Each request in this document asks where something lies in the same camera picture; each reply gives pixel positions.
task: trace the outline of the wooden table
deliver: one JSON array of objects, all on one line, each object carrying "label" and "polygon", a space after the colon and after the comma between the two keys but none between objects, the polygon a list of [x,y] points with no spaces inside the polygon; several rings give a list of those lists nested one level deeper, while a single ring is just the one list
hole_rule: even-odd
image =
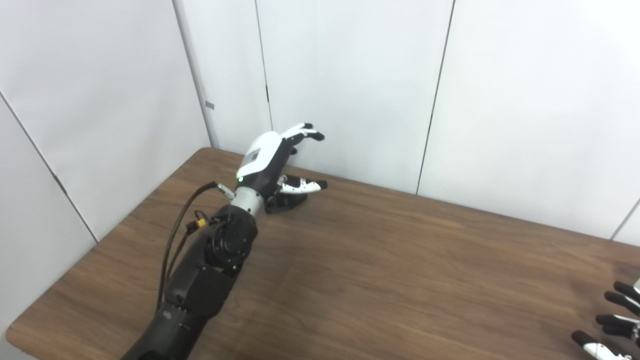
[{"label": "wooden table", "polygon": [[[42,360],[119,359],[154,312],[160,260],[201,184],[234,184],[241,157],[202,149],[16,320],[8,341]],[[602,296],[640,275],[640,248],[445,202],[329,180],[259,235],[189,360],[589,359]],[[192,209],[226,203],[205,193]]]}]

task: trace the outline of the white wall panel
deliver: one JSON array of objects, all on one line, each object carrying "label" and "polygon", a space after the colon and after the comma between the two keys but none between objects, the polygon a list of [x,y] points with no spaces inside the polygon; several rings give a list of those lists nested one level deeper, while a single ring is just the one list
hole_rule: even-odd
[{"label": "white wall panel", "polygon": [[2,99],[0,179],[0,359],[27,360],[5,330],[95,242]]},{"label": "white wall panel", "polygon": [[451,1],[257,4],[274,130],[326,135],[292,162],[415,192]]},{"label": "white wall panel", "polygon": [[419,193],[610,238],[640,197],[638,17],[457,1]]},{"label": "white wall panel", "polygon": [[271,130],[253,0],[177,0],[215,146],[244,154]]},{"label": "white wall panel", "polygon": [[102,238],[208,146],[171,1],[3,1],[0,90]]},{"label": "white wall panel", "polygon": [[640,246],[640,210],[636,207],[613,240]]}]

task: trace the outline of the robotic hand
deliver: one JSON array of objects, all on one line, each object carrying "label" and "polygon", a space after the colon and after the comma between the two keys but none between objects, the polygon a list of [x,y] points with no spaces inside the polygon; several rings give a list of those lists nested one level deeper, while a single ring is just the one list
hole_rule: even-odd
[{"label": "robotic hand", "polygon": [[[256,218],[294,208],[307,193],[327,188],[326,181],[282,175],[289,156],[305,138],[324,140],[311,124],[299,124],[282,134],[260,135],[237,171],[236,190],[210,183],[187,201],[174,226],[165,251],[156,314],[140,339],[122,360],[186,360],[206,323],[227,299],[258,235]],[[171,242],[187,208],[200,193],[217,188],[230,203],[208,219],[193,221],[177,247],[169,270],[166,260]],[[171,274],[173,262],[186,238],[204,227]]]},{"label": "robotic hand", "polygon": [[[619,281],[613,284],[613,288],[619,293],[607,291],[604,294],[605,299],[625,307],[636,316],[640,316],[640,289]],[[640,320],[620,315],[597,315],[596,322],[602,326],[602,332],[605,334],[624,336],[640,347],[638,335]],[[598,360],[637,360],[631,355],[611,350],[583,331],[575,331],[572,334],[572,338],[586,352]]]}]

